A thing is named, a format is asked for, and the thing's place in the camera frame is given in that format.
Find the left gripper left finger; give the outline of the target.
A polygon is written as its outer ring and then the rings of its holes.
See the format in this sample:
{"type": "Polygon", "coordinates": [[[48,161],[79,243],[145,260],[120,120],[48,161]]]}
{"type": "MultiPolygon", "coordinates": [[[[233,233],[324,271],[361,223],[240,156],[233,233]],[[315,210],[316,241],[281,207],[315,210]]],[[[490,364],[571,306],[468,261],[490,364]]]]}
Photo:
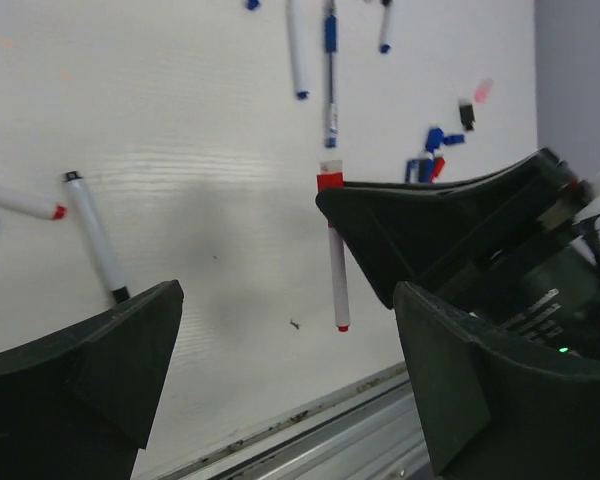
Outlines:
{"type": "Polygon", "coordinates": [[[0,352],[0,479],[128,479],[148,445],[184,293],[162,282],[0,352]]]}

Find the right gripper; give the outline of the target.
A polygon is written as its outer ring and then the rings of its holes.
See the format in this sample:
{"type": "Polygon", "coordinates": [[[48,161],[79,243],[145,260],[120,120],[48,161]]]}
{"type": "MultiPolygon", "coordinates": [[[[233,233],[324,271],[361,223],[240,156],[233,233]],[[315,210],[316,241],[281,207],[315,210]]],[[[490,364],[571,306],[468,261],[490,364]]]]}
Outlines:
{"type": "Polygon", "coordinates": [[[380,302],[413,282],[530,342],[600,360],[589,185],[550,150],[475,179],[348,182],[316,196],[380,302]]]}

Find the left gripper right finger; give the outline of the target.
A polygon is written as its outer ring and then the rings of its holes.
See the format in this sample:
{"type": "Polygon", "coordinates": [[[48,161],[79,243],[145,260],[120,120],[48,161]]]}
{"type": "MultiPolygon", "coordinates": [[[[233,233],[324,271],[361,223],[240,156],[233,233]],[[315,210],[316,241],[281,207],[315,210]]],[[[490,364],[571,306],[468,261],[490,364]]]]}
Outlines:
{"type": "Polygon", "coordinates": [[[399,337],[443,479],[600,479],[600,361],[560,353],[404,282],[399,337]]]}

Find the blue ballpoint pen cap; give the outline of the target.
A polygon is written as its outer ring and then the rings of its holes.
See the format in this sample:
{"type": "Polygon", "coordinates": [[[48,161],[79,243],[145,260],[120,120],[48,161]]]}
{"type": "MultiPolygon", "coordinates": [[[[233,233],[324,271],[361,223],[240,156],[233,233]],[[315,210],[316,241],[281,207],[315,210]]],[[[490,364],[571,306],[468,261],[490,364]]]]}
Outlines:
{"type": "Polygon", "coordinates": [[[406,163],[404,181],[406,183],[430,183],[434,169],[431,158],[417,158],[406,163]]]}

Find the red marker cap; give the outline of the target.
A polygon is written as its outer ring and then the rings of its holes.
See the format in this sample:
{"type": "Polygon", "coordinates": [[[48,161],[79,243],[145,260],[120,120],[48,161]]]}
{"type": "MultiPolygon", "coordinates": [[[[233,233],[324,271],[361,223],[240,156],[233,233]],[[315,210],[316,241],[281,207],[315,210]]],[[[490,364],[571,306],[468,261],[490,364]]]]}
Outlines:
{"type": "Polygon", "coordinates": [[[431,168],[430,168],[430,175],[429,175],[430,183],[433,183],[434,181],[436,181],[439,178],[445,165],[446,165],[446,161],[442,156],[436,156],[433,158],[433,160],[431,161],[431,168]]]}

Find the red ballpoint pen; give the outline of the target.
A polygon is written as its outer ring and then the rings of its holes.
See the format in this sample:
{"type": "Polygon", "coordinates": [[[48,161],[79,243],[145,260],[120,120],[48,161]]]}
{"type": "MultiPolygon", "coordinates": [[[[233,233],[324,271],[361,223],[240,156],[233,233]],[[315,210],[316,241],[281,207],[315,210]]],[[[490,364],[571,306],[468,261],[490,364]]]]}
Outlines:
{"type": "MultiPolygon", "coordinates": [[[[319,193],[328,188],[343,187],[342,161],[322,162],[316,181],[319,193]]],[[[344,242],[331,223],[328,228],[335,325],[340,333],[346,333],[350,328],[350,310],[344,242]]]]}

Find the blue marker cap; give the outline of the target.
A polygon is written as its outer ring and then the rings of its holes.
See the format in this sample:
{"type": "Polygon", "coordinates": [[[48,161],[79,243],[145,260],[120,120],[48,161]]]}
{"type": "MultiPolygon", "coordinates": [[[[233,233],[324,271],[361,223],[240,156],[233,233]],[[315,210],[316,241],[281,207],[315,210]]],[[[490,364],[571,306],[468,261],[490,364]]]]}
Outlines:
{"type": "Polygon", "coordinates": [[[444,131],[440,127],[430,128],[425,141],[425,150],[433,154],[444,143],[444,138],[444,131]]]}
{"type": "Polygon", "coordinates": [[[465,142],[464,134],[450,134],[444,137],[443,143],[447,146],[463,144],[465,142]]]}

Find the black marker cap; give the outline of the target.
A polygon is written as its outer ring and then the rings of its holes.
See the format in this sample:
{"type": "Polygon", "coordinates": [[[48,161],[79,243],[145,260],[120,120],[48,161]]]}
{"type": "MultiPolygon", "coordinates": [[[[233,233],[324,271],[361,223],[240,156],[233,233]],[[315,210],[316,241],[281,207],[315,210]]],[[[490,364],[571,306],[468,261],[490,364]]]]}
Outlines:
{"type": "Polygon", "coordinates": [[[474,106],[468,100],[462,100],[459,102],[459,116],[462,127],[465,132],[471,132],[475,128],[475,113],[474,106]]]}

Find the pink highlighter cap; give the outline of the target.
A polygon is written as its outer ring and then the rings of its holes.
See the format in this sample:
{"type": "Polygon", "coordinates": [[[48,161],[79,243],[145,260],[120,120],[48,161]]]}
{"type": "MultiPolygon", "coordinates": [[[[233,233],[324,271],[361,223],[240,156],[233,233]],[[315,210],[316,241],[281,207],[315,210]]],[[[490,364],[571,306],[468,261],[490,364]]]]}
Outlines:
{"type": "Polygon", "coordinates": [[[476,87],[473,95],[473,99],[478,104],[484,104],[493,88],[493,80],[490,78],[483,79],[476,87]]]}

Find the red capped whiteboard marker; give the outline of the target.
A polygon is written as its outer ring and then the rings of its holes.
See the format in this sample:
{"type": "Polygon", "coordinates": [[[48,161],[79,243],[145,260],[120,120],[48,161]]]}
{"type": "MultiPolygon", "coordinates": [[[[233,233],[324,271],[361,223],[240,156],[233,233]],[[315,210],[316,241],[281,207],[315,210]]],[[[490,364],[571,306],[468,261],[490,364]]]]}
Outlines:
{"type": "Polygon", "coordinates": [[[67,207],[46,197],[22,192],[0,185],[0,208],[44,220],[60,220],[67,207]]]}

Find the blue ballpoint pen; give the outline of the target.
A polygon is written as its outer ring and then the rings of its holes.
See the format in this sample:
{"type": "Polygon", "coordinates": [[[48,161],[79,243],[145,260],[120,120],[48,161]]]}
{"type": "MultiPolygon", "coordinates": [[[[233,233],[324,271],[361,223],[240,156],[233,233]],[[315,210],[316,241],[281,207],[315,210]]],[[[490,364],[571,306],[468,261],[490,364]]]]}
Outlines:
{"type": "Polygon", "coordinates": [[[326,139],[325,146],[329,149],[337,147],[338,120],[336,105],[335,57],[337,54],[337,14],[334,0],[326,2],[324,18],[324,50],[326,55],[326,139]]]}

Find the blue capped whiteboard marker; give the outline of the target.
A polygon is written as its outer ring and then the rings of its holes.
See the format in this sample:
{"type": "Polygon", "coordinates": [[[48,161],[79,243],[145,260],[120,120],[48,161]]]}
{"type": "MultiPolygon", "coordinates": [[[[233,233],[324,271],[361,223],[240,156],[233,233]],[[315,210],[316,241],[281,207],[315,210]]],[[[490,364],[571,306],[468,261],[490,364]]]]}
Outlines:
{"type": "Polygon", "coordinates": [[[387,54],[392,48],[392,10],[393,0],[381,0],[381,5],[384,8],[382,24],[379,39],[379,52],[387,54]]]}
{"type": "Polygon", "coordinates": [[[305,42],[301,2],[296,0],[287,1],[286,14],[294,95],[298,100],[304,101],[309,98],[310,89],[304,49],[305,42]]]}

